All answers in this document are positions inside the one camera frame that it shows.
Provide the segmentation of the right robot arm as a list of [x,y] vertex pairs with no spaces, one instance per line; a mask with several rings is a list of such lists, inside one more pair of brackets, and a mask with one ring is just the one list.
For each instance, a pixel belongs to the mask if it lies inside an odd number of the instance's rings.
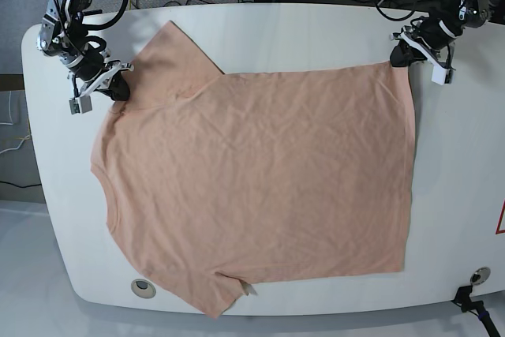
[[92,0],[48,0],[37,38],[38,49],[47,57],[58,57],[68,69],[73,99],[90,92],[100,92],[113,101],[126,101],[130,90],[122,76],[133,70],[129,63],[110,59],[106,41],[91,32],[116,25],[126,11],[129,0],[122,0],[119,11],[107,22],[87,24],[87,9]]

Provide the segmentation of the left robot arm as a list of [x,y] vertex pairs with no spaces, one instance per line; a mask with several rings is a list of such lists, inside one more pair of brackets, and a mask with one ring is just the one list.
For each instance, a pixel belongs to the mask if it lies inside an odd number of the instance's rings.
[[455,41],[467,28],[479,28],[504,9],[504,0],[435,0],[426,16],[412,19],[393,35],[398,42],[391,52],[394,67],[434,60],[452,69]]

